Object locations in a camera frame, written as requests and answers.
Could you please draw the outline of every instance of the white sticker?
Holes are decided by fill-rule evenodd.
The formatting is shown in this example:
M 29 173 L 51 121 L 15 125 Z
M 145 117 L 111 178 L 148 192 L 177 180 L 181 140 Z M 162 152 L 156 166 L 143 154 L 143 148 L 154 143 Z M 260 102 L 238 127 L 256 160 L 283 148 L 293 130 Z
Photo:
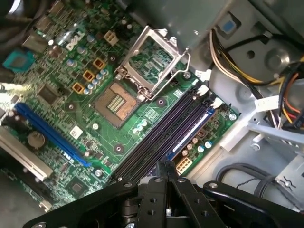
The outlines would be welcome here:
M 66 49 L 72 51 L 78 42 L 85 36 L 85 33 L 78 31 L 77 34 L 71 39 L 71 42 L 67 44 Z
M 210 77 L 211 77 L 211 70 L 206 70 L 206 71 L 200 71 L 200 70 L 196 70 L 195 71 L 195 75 L 202 81 L 210 81 Z
M 265 112 L 279 108 L 279 95 L 255 100 L 256 111 Z
M 70 132 L 70 135 L 73 136 L 74 139 L 78 139 L 83 131 L 76 125 Z

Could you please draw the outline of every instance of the screw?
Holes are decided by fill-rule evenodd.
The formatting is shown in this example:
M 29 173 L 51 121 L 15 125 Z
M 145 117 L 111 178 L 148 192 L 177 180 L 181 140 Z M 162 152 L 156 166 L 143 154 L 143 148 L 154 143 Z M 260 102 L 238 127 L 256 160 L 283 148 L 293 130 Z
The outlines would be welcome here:
M 216 189 L 218 187 L 218 185 L 216 183 L 210 183 L 209 187 Z
M 123 76 L 121 74 L 117 74 L 115 76 L 115 79 L 118 80 L 118 81 L 122 80 L 122 78 L 123 78 Z
M 33 225 L 32 228 L 46 228 L 47 224 L 45 222 L 37 223 L 36 225 Z
M 286 186 L 286 187 L 289 187 L 290 185 L 291 185 L 291 182 L 290 182 L 290 181 L 286 181 L 286 182 L 285 182 L 285 186 Z
M 129 187 L 132 186 L 132 183 L 125 183 L 124 186 L 125 186 L 126 188 L 129 188 Z
M 237 115 L 235 115 L 235 114 L 233 114 L 233 113 L 231 113 L 231 114 L 229 115 L 229 120 L 235 121 L 236 119 L 237 119 Z
M 156 178 L 154 181 L 155 182 L 162 182 L 162 178 Z
M 144 95 L 138 95 L 137 99 L 140 101 L 144 101 L 146 98 L 144 97 Z
M 184 78 L 185 78 L 185 79 L 191 78 L 191 73 L 190 73 L 190 72 L 185 72 L 185 73 L 184 73 Z
M 99 128 L 98 124 L 96 124 L 96 123 L 93 124 L 92 127 L 93 127 L 94 130 L 97 130 Z
M 255 151 L 259 151 L 261 149 L 260 145 L 257 143 L 251 144 L 250 147 Z
M 179 179 L 177 179 L 177 182 L 179 182 L 179 183 L 184 183 L 184 182 L 186 182 L 186 180 L 183 179 L 183 178 L 179 178 Z
M 97 176 L 97 177 L 101 177 L 102 174 L 103 174 L 103 172 L 101 170 L 95 171 L 95 176 Z

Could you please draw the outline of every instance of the black wire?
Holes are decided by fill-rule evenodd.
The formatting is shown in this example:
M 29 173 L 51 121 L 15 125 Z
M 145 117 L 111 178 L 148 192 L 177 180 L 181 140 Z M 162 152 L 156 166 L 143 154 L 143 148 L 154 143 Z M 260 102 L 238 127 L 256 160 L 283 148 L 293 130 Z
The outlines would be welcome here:
M 249 180 L 247 180 L 247 181 L 245 181 L 245 182 L 243 182 L 243 183 L 238 184 L 238 185 L 236 186 L 236 188 L 238 189 L 240 186 L 245 185 L 245 184 L 248 184 L 249 182 L 255 181 L 255 180 L 258 180 L 258 178 L 251 178 L 251 179 L 249 179 Z

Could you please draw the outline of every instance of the white connector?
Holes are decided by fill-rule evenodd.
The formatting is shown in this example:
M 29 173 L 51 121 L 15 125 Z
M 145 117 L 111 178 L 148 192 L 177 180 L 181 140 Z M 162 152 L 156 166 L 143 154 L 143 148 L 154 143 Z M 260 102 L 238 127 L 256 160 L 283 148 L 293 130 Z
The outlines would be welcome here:
M 112 32 L 112 31 L 108 31 L 105 34 L 104 38 L 112 46 L 114 46 L 119 41 L 119 39 L 117 38 L 116 34 L 114 32 Z

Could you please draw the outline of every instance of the blue ram slot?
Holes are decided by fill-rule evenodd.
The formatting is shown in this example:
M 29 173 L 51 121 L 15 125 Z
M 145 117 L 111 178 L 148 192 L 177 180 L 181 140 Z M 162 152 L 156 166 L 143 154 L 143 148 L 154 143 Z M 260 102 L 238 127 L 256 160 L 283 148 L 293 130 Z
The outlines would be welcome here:
M 81 156 L 78 155 L 78 150 L 64 139 L 55 129 L 48 125 L 47 122 L 42 120 L 35 114 L 25 103 L 17 103 L 15 108 L 18 113 L 24 116 L 38 131 L 44 134 L 56 146 L 66 152 L 71 158 L 78 161 L 85 167 L 90 167 L 91 164 L 87 163 Z
M 180 141 L 176 142 L 175 147 L 167 153 L 168 161 L 171 161 L 175 155 L 189 143 L 189 141 L 197 134 L 198 130 L 209 121 L 214 113 L 215 110 L 213 108 L 208 109 L 200 120 L 186 133 L 186 135 Z

